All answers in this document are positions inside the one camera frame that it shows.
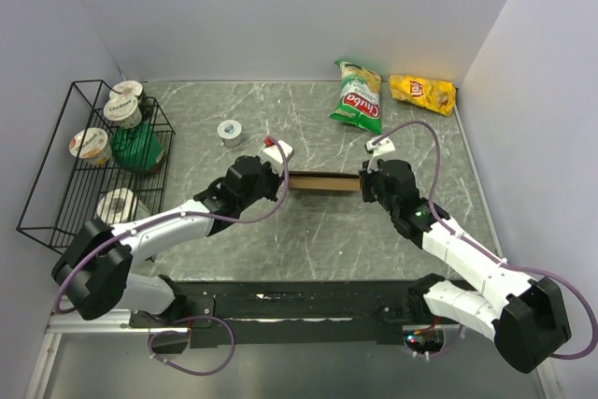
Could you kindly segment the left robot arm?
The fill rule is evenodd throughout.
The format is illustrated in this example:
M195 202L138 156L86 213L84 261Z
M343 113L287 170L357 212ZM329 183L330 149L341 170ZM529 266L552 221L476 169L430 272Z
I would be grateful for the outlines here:
M276 148L266 148L257 156L237 158L224 176L178 207L114 225L87 221L52 268L57 297L68 299L67 310L86 321L128 308L147 312L162 325L176 325L190 309L179 285L166 276L137 275L133 267L179 244L244 223L242 213L262 199L281 207L290 160Z

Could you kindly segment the brown cardboard box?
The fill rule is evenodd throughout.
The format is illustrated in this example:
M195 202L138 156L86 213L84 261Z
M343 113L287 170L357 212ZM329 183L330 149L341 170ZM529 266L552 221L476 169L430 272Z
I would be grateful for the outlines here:
M358 192L360 177L346 173L292 171L290 188L317 192Z

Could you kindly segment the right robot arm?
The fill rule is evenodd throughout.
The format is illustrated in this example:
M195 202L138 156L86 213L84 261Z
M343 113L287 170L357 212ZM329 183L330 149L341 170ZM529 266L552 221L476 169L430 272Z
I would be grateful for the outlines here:
M379 203L399 235L438 258L469 285L457 287L439 275L421 278L408 300L410 316L426 323L447 318L484 335L503 359L529 373L571 337L559 286L507 269L492 252L476 249L442 207L420 196L409 163L364 162L359 171L363 200Z

